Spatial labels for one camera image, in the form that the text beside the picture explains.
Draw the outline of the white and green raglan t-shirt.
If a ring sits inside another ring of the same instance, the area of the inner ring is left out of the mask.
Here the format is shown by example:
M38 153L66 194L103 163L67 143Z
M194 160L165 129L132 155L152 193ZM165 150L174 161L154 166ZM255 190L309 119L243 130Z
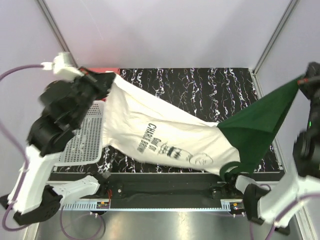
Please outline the white and green raglan t-shirt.
M102 144L155 165L224 177L252 173L299 91L294 79L222 122L206 122L117 75L104 105Z

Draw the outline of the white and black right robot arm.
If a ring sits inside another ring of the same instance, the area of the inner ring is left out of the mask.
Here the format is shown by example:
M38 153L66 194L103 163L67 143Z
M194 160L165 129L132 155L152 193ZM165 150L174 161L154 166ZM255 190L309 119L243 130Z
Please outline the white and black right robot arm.
M247 219L255 224L271 225L267 239L274 231L289 235L289 221L312 198L320 195L320 65L310 62L304 77L298 81L300 91L310 101L306 130L299 133L293 145L294 168L285 173L271 190L252 178L239 175L227 185L228 195L239 198Z

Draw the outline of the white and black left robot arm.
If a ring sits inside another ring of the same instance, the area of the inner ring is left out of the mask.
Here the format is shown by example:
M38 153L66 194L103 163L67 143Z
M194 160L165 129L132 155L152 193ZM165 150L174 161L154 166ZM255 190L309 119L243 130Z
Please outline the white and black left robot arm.
M81 67L75 76L51 82L40 95L44 109L30 128L26 148L21 150L24 164L18 180L13 191L0 198L6 212L14 211L19 230L47 221L65 204L108 194L107 179L96 172L60 187L47 181L90 107L108 96L116 76L112 71L99 73Z

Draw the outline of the folded pink t-shirt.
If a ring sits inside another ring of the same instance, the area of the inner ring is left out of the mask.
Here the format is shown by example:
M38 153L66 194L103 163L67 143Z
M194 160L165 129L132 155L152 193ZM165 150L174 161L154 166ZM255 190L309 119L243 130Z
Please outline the folded pink t-shirt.
M114 73L120 75L120 69L119 68L91 67L91 68L88 68L88 69L90 71L97 72L97 73L114 72Z

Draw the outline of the white perforated plastic basket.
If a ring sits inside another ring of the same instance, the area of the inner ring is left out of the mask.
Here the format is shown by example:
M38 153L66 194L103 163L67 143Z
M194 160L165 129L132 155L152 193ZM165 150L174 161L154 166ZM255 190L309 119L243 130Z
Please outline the white perforated plastic basket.
M97 163L102 155L102 131L105 102L96 100L88 110L74 137L60 155L57 167L80 166Z

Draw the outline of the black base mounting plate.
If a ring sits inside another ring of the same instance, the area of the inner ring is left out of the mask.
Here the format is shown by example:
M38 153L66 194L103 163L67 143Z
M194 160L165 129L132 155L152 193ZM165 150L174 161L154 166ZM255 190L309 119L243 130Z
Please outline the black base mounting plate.
M113 173L88 198L111 200L113 209L208 209L243 194L210 173Z

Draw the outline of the left small circuit board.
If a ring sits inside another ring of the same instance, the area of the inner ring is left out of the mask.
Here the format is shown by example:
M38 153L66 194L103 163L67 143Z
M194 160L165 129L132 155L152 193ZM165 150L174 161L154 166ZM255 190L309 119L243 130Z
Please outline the left small circuit board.
M96 208L97 209L109 209L110 203L108 201L98 201L96 203Z

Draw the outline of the small circuit board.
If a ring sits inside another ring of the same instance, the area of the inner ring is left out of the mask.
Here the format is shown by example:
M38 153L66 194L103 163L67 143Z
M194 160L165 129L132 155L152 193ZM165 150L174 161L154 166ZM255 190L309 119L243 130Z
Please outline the small circuit board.
M97 209L109 209L110 203L108 201L98 201L96 203L96 208Z
M242 211L244 209L244 205L242 202L233 202L230 204L230 209L233 211Z

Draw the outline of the right small circuit board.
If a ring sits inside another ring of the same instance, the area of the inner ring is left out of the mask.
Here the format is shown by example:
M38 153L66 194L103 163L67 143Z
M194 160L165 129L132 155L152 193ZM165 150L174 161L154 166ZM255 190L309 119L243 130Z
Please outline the right small circuit board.
M242 211L244 209L244 205L242 202L233 202L230 204L230 209L233 211Z

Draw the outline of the right aluminium frame post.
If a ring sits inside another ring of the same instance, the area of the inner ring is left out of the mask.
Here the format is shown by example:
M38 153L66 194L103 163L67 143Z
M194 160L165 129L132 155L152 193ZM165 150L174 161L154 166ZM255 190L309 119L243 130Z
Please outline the right aluminium frame post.
M287 5L285 11L283 12L279 22L277 23L271 37L269 38L262 54L260 55L255 67L252 69L252 73L256 76L261 69L262 65L264 64L265 60L267 59L269 53L273 49L276 41L278 40L279 36L281 35L283 29L285 28L287 22L289 21L291 15L295 11L295 8L299 4L299 0L290 0L289 4Z

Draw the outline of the aluminium frame post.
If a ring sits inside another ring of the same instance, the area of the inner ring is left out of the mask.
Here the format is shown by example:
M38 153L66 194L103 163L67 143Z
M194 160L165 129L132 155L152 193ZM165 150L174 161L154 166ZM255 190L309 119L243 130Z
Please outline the aluminium frame post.
M35 0L35 3L39 7L41 13L43 14L49 28L51 29L54 37L56 38L59 46L64 52L68 52L70 55L70 61L71 63L78 67L79 65L76 62L76 59L74 58L73 54L71 53L71 50L65 40L65 38L62 35L62 32L60 31L60 28L48 6L45 0Z
M295 8L299 4L299 0L290 0L289 4L287 5L285 11L283 12L279 22L277 23L271 37L269 38L262 54L260 55L255 67L252 69L252 73L256 76L261 69L262 65L264 64L265 60L267 59L269 53L273 49L276 41L278 40L279 36L281 35L283 29L285 28L287 22L289 21L291 15L295 11Z

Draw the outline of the left aluminium frame post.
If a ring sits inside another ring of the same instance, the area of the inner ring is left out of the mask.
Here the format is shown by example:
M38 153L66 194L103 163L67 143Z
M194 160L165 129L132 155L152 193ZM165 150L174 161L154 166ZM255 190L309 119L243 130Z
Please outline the left aluminium frame post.
M76 62L76 59L74 58L73 54L71 53L71 50L65 40L65 38L62 35L62 32L60 31L60 28L48 6L45 0L35 0L35 3L39 7L41 13L43 14L49 28L51 29L54 37L56 38L59 46L64 52L68 52L70 55L70 61L71 63L78 67L79 65Z

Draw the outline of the slotted aluminium front rail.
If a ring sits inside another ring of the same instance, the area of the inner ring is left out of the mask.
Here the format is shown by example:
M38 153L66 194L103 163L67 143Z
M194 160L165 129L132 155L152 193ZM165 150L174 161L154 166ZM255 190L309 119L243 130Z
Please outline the slotted aluminium front rail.
M230 212L245 211L243 194L210 181L109 181L95 196L61 204L65 211Z

